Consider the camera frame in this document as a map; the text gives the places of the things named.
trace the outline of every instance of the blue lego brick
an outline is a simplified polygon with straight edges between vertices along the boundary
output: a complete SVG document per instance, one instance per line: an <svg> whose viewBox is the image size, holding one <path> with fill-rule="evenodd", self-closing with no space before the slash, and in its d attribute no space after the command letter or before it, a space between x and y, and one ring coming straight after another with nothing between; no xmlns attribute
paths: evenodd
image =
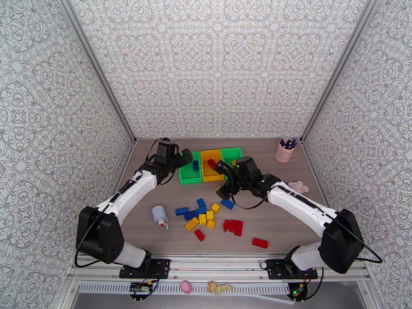
<svg viewBox="0 0 412 309"><path fill-rule="evenodd" d="M199 207L206 207L206 203L204 202L203 198L199 198L198 200L196 200L196 202Z"/></svg>
<svg viewBox="0 0 412 309"><path fill-rule="evenodd" d="M199 214L206 213L206 211L207 211L207 208L206 208L205 206L201 206L201 207L199 207L199 209L197 210L197 212L198 212Z"/></svg>
<svg viewBox="0 0 412 309"><path fill-rule="evenodd" d="M183 208L176 209L175 212L176 212L176 216L179 216L179 215L184 215L188 211L189 211L189 207L183 207Z"/></svg>
<svg viewBox="0 0 412 309"><path fill-rule="evenodd" d="M189 221L189 220L192 220L194 217L198 217L199 213L197 212L197 210L192 210L192 211L185 212L183 215L184 215L184 220Z"/></svg>
<svg viewBox="0 0 412 309"><path fill-rule="evenodd" d="M232 203L230 200L227 200L227 199L223 199L220 203L224 205L226 208L228 208L229 210L232 210L233 207L235 206L234 203Z"/></svg>
<svg viewBox="0 0 412 309"><path fill-rule="evenodd" d="M193 160L192 164L193 164L193 171L199 172L199 161Z"/></svg>

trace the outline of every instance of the wooden table surface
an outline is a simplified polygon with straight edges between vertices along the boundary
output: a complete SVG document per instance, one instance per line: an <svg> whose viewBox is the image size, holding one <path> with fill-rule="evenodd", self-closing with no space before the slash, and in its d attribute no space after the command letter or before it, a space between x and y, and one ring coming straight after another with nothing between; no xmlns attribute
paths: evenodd
<svg viewBox="0 0 412 309"><path fill-rule="evenodd" d="M241 147L244 156L251 156L256 161L262 174L271 173L285 182L301 180L309 187L305 195L321 204L321 193L298 146L289 162L281 163L274 158L276 139L173 139L180 149L191 151ZM139 140L129 166L123 177L123 183L133 176L134 171L144 162L153 140ZM304 223L285 210L263 203L256 209L244 210L234 207L233 210L221 206L215 215L216 226L209 230L201 228L206 239L201 243L194 231L187 232L184 218L175 216L175 209L189 207L197 209L196 199L203 198L208 208L220 203L215 190L223 181L180 185L178 173L163 186L158 186L147 194L129 213L122 225L125 240L152 253L211 253L211 254L262 254L287 253L296 245L308 245L319 240L317 235ZM239 192L236 196L238 204L250 207L257 202L250 192ZM169 218L170 229L157 226L152 218L151 209L158 204L164 205ZM244 222L242 237L232 233L224 233L222 224L225 219L237 219ZM262 249L251 244L252 238L258 237L269 241L269 247Z"/></svg>

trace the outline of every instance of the red lego brick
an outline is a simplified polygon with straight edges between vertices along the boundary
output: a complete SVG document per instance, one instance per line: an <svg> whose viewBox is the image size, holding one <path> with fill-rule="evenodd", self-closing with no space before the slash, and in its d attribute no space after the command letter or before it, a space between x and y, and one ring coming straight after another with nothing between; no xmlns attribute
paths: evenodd
<svg viewBox="0 0 412 309"><path fill-rule="evenodd" d="M241 237L242 235L242 229L243 229L243 221L237 221L236 222L236 229L235 229L235 235Z"/></svg>
<svg viewBox="0 0 412 309"><path fill-rule="evenodd" d="M252 245L262 247L265 249L269 246L267 241L265 241L264 239L256 238L256 237L253 238Z"/></svg>
<svg viewBox="0 0 412 309"><path fill-rule="evenodd" d="M237 220L230 220L230 224L229 224L229 232L233 233L236 229L236 223Z"/></svg>
<svg viewBox="0 0 412 309"><path fill-rule="evenodd" d="M202 233L201 230L196 230L195 231L195 235L197 236L197 238L202 242L204 241L204 234Z"/></svg>
<svg viewBox="0 0 412 309"><path fill-rule="evenodd" d="M216 162L213 159L209 159L208 160L208 165L209 167L211 167L212 169L215 169L216 167Z"/></svg>
<svg viewBox="0 0 412 309"><path fill-rule="evenodd" d="M223 223L223 231L226 233L226 231L229 228L229 224L230 224L230 220L225 220L225 222Z"/></svg>

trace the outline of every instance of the patterned wallpaper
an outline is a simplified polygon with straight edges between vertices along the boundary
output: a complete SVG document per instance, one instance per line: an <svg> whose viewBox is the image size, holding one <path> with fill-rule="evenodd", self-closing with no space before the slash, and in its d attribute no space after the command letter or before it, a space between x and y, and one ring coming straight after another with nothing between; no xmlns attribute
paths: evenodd
<svg viewBox="0 0 412 309"><path fill-rule="evenodd" d="M131 141L56 0L0 0L0 307L55 307Z"/></svg>
<svg viewBox="0 0 412 309"><path fill-rule="evenodd" d="M71 0L142 137L300 137L366 0Z"/></svg>
<svg viewBox="0 0 412 309"><path fill-rule="evenodd" d="M305 146L330 205L384 265L384 308L412 307L412 0L382 0Z"/></svg>

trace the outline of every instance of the white plastic bottle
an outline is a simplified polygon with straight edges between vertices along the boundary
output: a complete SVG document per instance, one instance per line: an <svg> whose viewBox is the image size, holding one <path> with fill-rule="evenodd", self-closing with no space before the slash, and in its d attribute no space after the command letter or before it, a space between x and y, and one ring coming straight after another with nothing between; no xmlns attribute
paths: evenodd
<svg viewBox="0 0 412 309"><path fill-rule="evenodd" d="M169 219L166 216L166 212L164 210L164 206L157 205L156 207L153 207L151 210L151 213L153 215L153 220L155 221L156 224L158 224L161 227L165 227L166 230L169 229Z"/></svg>

